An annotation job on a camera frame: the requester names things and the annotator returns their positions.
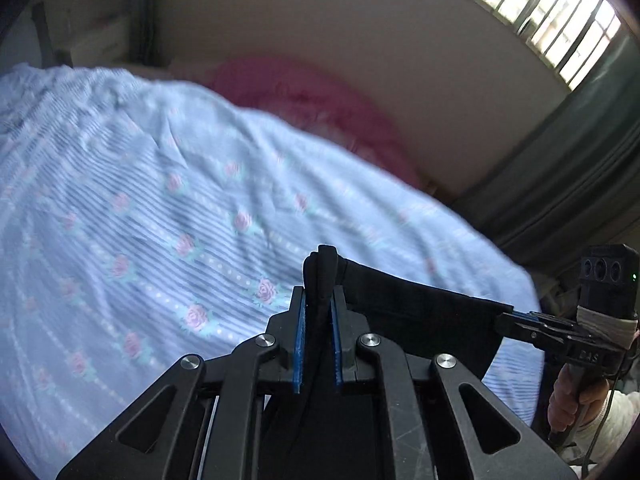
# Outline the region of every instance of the black cable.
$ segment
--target black cable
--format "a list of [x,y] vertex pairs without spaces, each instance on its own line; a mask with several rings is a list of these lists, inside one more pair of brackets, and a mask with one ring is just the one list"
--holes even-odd
[[615,390],[613,388],[615,388],[616,383],[618,382],[619,378],[620,378],[620,370],[618,370],[618,373],[616,374],[616,379],[613,381],[613,387],[612,387],[611,393],[609,395],[609,401],[607,402],[607,409],[605,410],[604,416],[602,417],[602,420],[600,421],[600,423],[598,425],[598,429],[596,430],[595,434],[593,435],[593,439],[591,441],[591,445],[589,446],[589,449],[587,450],[587,453],[585,453],[584,459],[582,460],[582,470],[580,472],[580,477],[583,478],[583,479],[587,478],[587,476],[589,475],[589,458],[591,457],[591,453],[593,452],[593,448],[596,446],[596,442],[598,440],[598,437],[600,436],[600,432],[602,431],[602,427],[604,426],[604,423],[607,420],[607,417],[609,416],[609,411],[611,410],[611,405],[613,403],[613,394],[615,392]]

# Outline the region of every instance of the hand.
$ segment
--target hand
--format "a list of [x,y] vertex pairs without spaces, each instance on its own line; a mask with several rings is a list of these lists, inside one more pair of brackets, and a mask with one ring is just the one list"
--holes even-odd
[[[589,406],[582,421],[583,425],[588,424],[598,416],[608,392],[609,381],[602,378],[580,394],[580,404]],[[574,423],[577,411],[578,402],[575,400],[571,372],[568,365],[564,365],[554,384],[554,392],[551,394],[549,409],[546,412],[551,429],[558,432],[564,431]]]

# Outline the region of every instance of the silver screw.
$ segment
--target silver screw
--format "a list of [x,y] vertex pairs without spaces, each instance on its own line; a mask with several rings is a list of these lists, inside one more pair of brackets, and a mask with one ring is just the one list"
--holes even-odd
[[362,334],[360,336],[360,342],[364,346],[378,346],[380,344],[380,336],[377,334]]
[[442,368],[453,368],[458,361],[451,354],[439,354],[436,357],[436,362]]
[[273,346],[275,342],[276,342],[276,338],[274,338],[274,336],[272,336],[271,334],[260,334],[258,337],[255,338],[255,343],[258,346],[263,346],[263,347]]
[[200,366],[200,358],[197,355],[185,355],[180,361],[180,366],[185,370],[195,370]]

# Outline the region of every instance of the pink blanket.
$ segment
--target pink blanket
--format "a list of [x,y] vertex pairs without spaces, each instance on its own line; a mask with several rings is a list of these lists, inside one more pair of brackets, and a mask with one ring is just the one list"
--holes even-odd
[[270,112],[300,130],[332,140],[420,187],[391,121],[367,98],[306,64],[279,57],[244,57],[191,79],[235,105]]

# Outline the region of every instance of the triangular cutout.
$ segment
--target triangular cutout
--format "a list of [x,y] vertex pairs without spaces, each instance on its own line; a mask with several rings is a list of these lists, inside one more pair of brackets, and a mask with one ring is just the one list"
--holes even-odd
[[175,386],[166,386],[148,403],[116,438],[125,446],[151,453],[175,397]]
[[460,396],[482,451],[493,454],[518,443],[520,434],[471,384],[460,385]]

